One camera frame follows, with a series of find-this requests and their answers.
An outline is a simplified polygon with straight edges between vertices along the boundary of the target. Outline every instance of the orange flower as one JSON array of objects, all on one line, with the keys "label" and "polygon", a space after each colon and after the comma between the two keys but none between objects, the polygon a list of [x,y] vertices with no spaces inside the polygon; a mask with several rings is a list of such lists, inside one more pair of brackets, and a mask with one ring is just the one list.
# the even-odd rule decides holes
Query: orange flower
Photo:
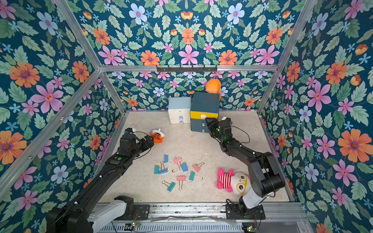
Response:
[{"label": "orange flower", "polygon": [[107,32],[102,31],[101,28],[99,28],[99,29],[96,28],[93,31],[94,31],[93,36],[96,37],[96,40],[98,42],[101,42],[101,44],[103,44],[103,45],[107,45],[107,44],[110,43],[109,41],[111,41],[111,39],[110,39],[110,37],[108,37]]},{"label": "orange flower", "polygon": [[317,224],[316,232],[317,233],[330,233],[329,229],[326,229],[325,225],[320,224],[320,223]]},{"label": "orange flower", "polygon": [[101,137],[98,135],[94,135],[91,140],[91,148],[92,150],[97,150],[97,148],[100,146],[101,143]]},{"label": "orange flower", "polygon": [[355,75],[354,77],[352,77],[350,83],[354,86],[360,85],[361,83],[360,75]]},{"label": "orange flower", "polygon": [[89,12],[83,12],[83,15],[87,18],[87,19],[89,19],[89,20],[91,20],[92,19],[92,15],[91,15],[91,13],[89,13]]},{"label": "orange flower", "polygon": [[283,32],[281,28],[274,28],[272,31],[269,31],[268,36],[266,37],[266,40],[268,40],[267,43],[275,44],[276,42],[279,42],[282,34]]},{"label": "orange flower", "polygon": [[291,195],[294,195],[294,185],[293,183],[290,182],[290,179],[289,178],[286,178],[286,182],[288,183],[289,185],[289,188],[290,188],[290,192],[291,192]]},{"label": "orange flower", "polygon": [[139,105],[139,103],[137,102],[137,100],[134,100],[134,99],[128,99],[127,103],[129,105],[131,105],[132,107],[136,107],[137,105]]},{"label": "orange flower", "polygon": [[25,85],[26,88],[30,88],[31,85],[36,85],[36,81],[40,80],[39,71],[30,63],[18,62],[16,66],[11,66],[10,71],[12,73],[9,74],[12,80],[16,80],[16,84],[18,86]]},{"label": "orange flower", "polygon": [[330,84],[333,83],[340,83],[341,79],[344,79],[346,76],[345,71],[347,71],[347,66],[343,65],[343,62],[334,63],[332,68],[329,68],[326,72],[328,75],[326,76],[326,80],[329,80]]},{"label": "orange flower", "polygon": [[203,36],[203,35],[205,35],[206,34],[206,32],[205,32],[205,30],[203,30],[202,28],[198,31],[198,34],[200,35],[200,36]]},{"label": "orange flower", "polygon": [[170,34],[171,34],[171,35],[174,35],[174,36],[175,36],[177,33],[178,33],[178,31],[176,31],[176,29],[172,29],[171,32],[170,32]]},{"label": "orange flower", "polygon": [[365,53],[367,50],[368,50],[368,46],[366,44],[360,44],[356,50],[355,50],[355,54],[356,55],[362,55],[363,53]]},{"label": "orange flower", "polygon": [[280,147],[284,147],[285,146],[285,143],[286,143],[286,139],[285,139],[285,136],[280,134],[280,136],[278,136],[278,140],[277,142],[279,143],[279,146]]},{"label": "orange flower", "polygon": [[92,178],[89,178],[87,182],[84,183],[83,188],[85,189],[85,187],[87,187],[91,181],[92,181]]},{"label": "orange flower", "polygon": [[187,28],[184,30],[184,32],[181,34],[181,36],[183,37],[183,41],[186,43],[186,44],[190,44],[194,41],[194,33],[192,32],[192,29],[190,28]]},{"label": "orange flower", "polygon": [[236,52],[232,52],[232,50],[227,50],[227,52],[222,52],[222,56],[219,57],[220,65],[223,66],[231,66],[237,61],[237,54]]},{"label": "orange flower", "polygon": [[255,100],[250,98],[250,99],[245,100],[245,105],[246,106],[251,106],[251,105],[254,104],[254,102],[255,102]]},{"label": "orange flower", "polygon": [[18,158],[23,152],[21,149],[27,147],[27,142],[21,141],[22,138],[20,133],[15,133],[12,136],[12,132],[9,130],[0,132],[0,160],[2,159],[3,165],[13,163],[13,157]]},{"label": "orange flower", "polygon": [[290,15],[290,13],[291,13],[291,11],[285,11],[283,14],[282,14],[282,18],[283,19],[286,19],[287,17],[289,17],[289,15]]},{"label": "orange flower", "polygon": [[141,53],[141,62],[144,62],[146,66],[156,66],[159,65],[159,57],[155,52],[150,52],[150,50],[145,50]]},{"label": "orange flower", "polygon": [[119,119],[116,119],[115,122],[114,122],[114,129],[116,129],[118,127],[118,123],[119,123]]},{"label": "orange flower", "polygon": [[87,66],[84,65],[81,61],[74,62],[73,65],[74,67],[72,67],[72,71],[73,73],[75,73],[74,77],[81,83],[85,82],[90,75],[90,73],[87,71]]},{"label": "orange flower", "polygon": [[369,160],[367,154],[373,154],[373,145],[368,143],[372,142],[372,139],[364,133],[361,135],[361,131],[358,129],[351,129],[351,134],[345,131],[341,134],[343,138],[338,139],[338,146],[342,148],[339,149],[343,156],[348,155],[348,160],[354,163],[357,162],[359,158],[360,162],[366,162]]},{"label": "orange flower", "polygon": [[301,71],[301,68],[299,67],[299,62],[293,62],[289,68],[288,72],[286,73],[286,76],[288,77],[288,82],[294,82],[299,77],[299,72]]}]

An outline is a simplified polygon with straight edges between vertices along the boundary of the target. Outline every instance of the floral wallpaper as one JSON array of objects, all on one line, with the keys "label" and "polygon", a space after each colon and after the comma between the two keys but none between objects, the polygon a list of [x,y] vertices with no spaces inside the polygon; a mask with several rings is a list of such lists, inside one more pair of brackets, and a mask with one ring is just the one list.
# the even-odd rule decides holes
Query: floral wallpaper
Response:
[{"label": "floral wallpaper", "polygon": [[169,97],[192,96],[195,91],[206,91],[210,79],[222,83],[222,109],[257,109],[272,73],[258,72],[112,72],[114,82],[126,109],[133,111],[164,110]]},{"label": "floral wallpaper", "polygon": [[266,65],[278,63],[305,0],[74,2],[102,64]]},{"label": "floral wallpaper", "polygon": [[373,232],[371,7],[319,1],[262,112],[317,233]]}]

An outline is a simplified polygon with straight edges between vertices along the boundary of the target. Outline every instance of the drawer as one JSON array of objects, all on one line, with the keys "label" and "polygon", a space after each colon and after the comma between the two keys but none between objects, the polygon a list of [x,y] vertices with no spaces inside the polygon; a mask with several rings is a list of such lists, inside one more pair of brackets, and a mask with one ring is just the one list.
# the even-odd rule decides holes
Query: drawer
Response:
[{"label": "drawer", "polygon": [[169,117],[170,119],[186,120],[186,119],[190,119],[190,114],[189,113],[169,114]]},{"label": "drawer", "polygon": [[189,112],[190,112],[190,108],[168,110],[168,114],[189,114]]},{"label": "drawer", "polygon": [[190,119],[190,129],[195,132],[209,133],[207,123],[202,119]]},{"label": "drawer", "polygon": [[171,124],[180,124],[181,122],[183,124],[190,124],[190,118],[179,120],[179,119],[170,119]]}]

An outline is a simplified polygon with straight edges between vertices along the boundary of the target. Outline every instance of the cable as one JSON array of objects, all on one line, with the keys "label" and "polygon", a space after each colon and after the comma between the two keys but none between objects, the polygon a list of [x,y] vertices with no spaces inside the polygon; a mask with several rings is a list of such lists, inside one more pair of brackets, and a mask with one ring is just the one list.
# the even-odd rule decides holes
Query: cable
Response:
[{"label": "cable", "polygon": [[245,131],[243,131],[242,129],[240,129],[239,127],[236,127],[234,125],[231,125],[231,127],[234,127],[234,128],[237,128],[237,129],[241,130],[242,132],[244,132],[249,137],[249,142],[241,142],[241,143],[250,143],[250,136],[248,135],[248,133],[246,133]]}]

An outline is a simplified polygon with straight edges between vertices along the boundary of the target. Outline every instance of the stuffed toy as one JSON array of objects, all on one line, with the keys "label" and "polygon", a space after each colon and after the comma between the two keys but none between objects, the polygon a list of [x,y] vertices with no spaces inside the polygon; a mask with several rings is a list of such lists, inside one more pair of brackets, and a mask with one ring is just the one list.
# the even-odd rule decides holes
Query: stuffed toy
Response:
[{"label": "stuffed toy", "polygon": [[242,172],[237,172],[233,175],[233,170],[224,173],[222,168],[217,172],[217,188],[227,189],[228,192],[233,192],[237,195],[244,195],[251,187],[249,175]]}]

